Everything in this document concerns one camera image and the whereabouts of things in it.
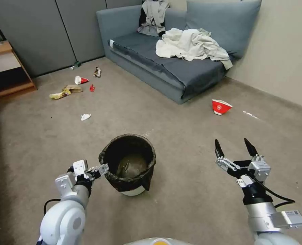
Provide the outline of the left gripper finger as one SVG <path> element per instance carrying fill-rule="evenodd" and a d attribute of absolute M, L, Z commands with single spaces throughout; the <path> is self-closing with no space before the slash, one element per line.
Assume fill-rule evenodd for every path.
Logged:
<path fill-rule="evenodd" d="M 91 175 L 92 179 L 99 179 L 104 176 L 108 170 L 92 170 L 89 174 Z"/>
<path fill-rule="evenodd" d="M 88 170 L 88 172 L 108 172 L 109 167 L 107 164 L 102 164 L 97 167 L 92 167 Z"/>

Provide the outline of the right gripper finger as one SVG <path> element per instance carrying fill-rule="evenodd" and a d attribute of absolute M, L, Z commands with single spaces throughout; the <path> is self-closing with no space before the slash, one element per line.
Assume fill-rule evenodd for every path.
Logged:
<path fill-rule="evenodd" d="M 257 152 L 255 146 L 252 145 L 247 138 L 244 138 L 244 143 L 245 143 L 245 145 L 247 147 L 249 155 L 251 156 L 250 162 L 257 162 L 257 161 L 259 161 L 259 162 L 265 162 L 264 156 L 260 155 Z"/>
<path fill-rule="evenodd" d="M 215 143 L 215 154 L 217 157 L 215 163 L 225 171 L 228 171 L 228 169 L 231 169 L 234 172 L 237 171 L 237 165 L 225 157 L 219 141 L 215 139 L 214 143 Z"/>

